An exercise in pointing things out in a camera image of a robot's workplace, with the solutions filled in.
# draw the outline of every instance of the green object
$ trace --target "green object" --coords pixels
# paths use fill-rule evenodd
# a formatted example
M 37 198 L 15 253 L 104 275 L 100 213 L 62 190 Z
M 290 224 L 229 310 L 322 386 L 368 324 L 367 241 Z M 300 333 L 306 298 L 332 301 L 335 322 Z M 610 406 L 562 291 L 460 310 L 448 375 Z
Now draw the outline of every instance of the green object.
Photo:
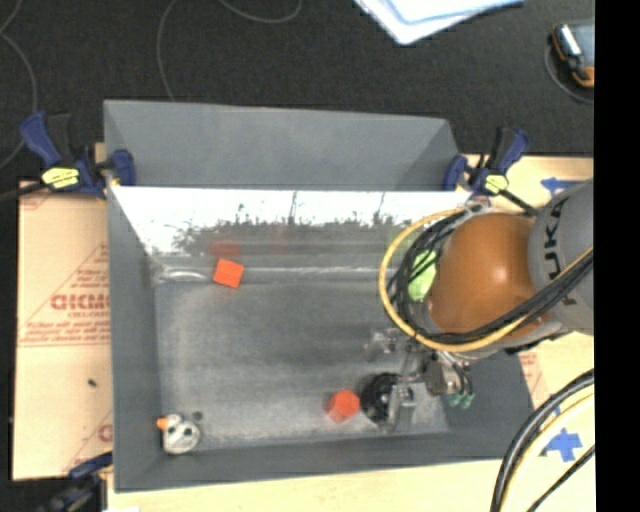
M 413 263 L 413 275 L 416 275 L 409 283 L 409 297 L 413 301 L 419 301 L 426 297 L 436 276 L 436 267 L 433 261 L 436 253 L 433 251 L 420 254 Z
M 456 393 L 455 395 L 447 395 L 447 402 L 449 402 L 449 407 L 457 407 L 458 404 L 462 401 L 463 396 L 460 393 Z
M 473 393 L 468 393 L 466 395 L 464 395 L 462 397 L 462 400 L 460 400 L 460 408 L 461 409 L 468 409 L 469 406 L 471 405 L 471 402 L 473 402 L 473 397 L 475 395 Z

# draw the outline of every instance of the blue clamp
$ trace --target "blue clamp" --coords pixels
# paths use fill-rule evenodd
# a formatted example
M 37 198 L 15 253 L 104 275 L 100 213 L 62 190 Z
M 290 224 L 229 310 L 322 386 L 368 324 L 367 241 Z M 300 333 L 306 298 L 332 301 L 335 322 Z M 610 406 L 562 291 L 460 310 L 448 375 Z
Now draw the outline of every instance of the blue clamp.
M 20 124 L 25 145 L 42 159 L 42 180 L 52 192 L 76 192 L 104 199 L 106 182 L 100 172 L 104 169 L 114 169 L 121 185 L 135 185 L 133 157 L 127 150 L 114 151 L 111 158 L 101 163 L 96 163 L 86 148 L 79 155 L 73 155 L 66 133 L 69 117 L 57 119 L 52 133 L 49 133 L 47 116 L 43 111 L 36 112 Z
M 94 498 L 104 481 L 98 471 L 113 464 L 112 452 L 103 453 L 71 469 L 67 475 L 74 482 L 65 490 L 53 496 L 46 505 L 36 508 L 36 512 L 72 512 L 81 509 Z
M 471 167 L 463 155 L 453 158 L 445 171 L 442 188 L 451 191 L 456 189 L 456 185 L 461 185 L 472 195 L 495 196 L 506 188 L 507 171 L 520 160 L 528 147 L 529 137 L 524 130 L 500 128 L 486 161 L 481 158 L 476 167 Z

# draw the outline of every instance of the black object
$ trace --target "black object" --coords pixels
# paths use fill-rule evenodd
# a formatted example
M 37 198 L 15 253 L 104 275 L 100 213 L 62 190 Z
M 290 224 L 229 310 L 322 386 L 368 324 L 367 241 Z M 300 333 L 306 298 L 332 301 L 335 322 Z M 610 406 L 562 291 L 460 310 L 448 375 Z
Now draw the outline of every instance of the black object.
M 595 20 L 558 24 L 553 27 L 551 38 L 558 56 L 566 62 L 573 79 L 583 87 L 594 87 Z
M 364 386 L 360 392 L 360 408 L 371 421 L 380 423 L 387 420 L 391 390 L 399 380 L 397 373 L 385 372 L 376 375 Z

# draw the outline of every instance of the box floor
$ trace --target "box floor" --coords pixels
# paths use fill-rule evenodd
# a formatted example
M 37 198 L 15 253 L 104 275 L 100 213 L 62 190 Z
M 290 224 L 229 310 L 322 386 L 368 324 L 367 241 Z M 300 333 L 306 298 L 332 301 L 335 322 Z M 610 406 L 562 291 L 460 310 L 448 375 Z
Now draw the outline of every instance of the box floor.
M 402 353 L 363 357 L 371 327 L 388 326 L 372 281 L 165 283 L 155 307 L 163 412 L 201 417 L 196 450 L 383 435 L 363 412 L 337 424 L 323 410 L 400 369 Z M 446 431 L 441 400 L 413 388 L 412 433 Z

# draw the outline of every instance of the white paper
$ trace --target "white paper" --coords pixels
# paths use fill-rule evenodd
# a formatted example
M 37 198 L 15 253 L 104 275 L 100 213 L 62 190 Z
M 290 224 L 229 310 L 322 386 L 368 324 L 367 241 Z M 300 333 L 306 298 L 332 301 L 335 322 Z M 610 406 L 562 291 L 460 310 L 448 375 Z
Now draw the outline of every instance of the white paper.
M 364 12 L 374 18 L 398 44 L 402 45 L 412 44 L 483 12 L 483 10 L 479 10 L 459 16 L 407 24 L 398 17 L 387 0 L 355 0 L 355 2 Z
M 522 2 L 523 0 L 386 0 L 400 21 L 406 24 L 450 18 Z

